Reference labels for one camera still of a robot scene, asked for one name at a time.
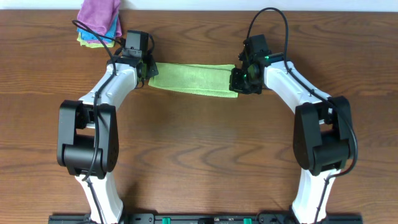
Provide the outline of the green microfiber cloth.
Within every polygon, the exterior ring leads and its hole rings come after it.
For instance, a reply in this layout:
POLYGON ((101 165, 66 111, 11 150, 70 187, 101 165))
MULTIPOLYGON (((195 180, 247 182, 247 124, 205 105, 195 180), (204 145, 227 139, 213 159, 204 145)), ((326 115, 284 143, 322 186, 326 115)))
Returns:
POLYGON ((233 64, 201 65, 158 63, 159 74, 149 80, 149 86, 195 95, 236 98, 229 89, 233 64))

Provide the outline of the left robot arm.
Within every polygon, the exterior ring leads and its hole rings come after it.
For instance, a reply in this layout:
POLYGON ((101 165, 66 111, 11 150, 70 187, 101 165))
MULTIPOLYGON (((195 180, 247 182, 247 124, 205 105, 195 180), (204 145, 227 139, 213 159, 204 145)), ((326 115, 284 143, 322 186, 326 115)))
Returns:
POLYGON ((158 74, 151 50, 119 49, 98 83, 78 100, 60 105, 57 162, 83 187, 87 223, 119 223, 123 202, 113 170, 119 155, 116 113, 125 97, 158 74))

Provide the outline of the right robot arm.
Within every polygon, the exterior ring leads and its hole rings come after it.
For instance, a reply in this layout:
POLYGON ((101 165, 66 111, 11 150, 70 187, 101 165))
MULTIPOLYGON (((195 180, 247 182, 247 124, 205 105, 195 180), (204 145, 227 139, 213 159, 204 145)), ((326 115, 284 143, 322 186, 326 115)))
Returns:
POLYGON ((326 204, 335 180, 351 172, 358 159, 351 107, 312 85, 282 53, 241 53, 231 71, 230 90, 274 91, 294 113, 294 156, 301 167, 297 195, 290 206, 295 223, 330 222, 326 204))

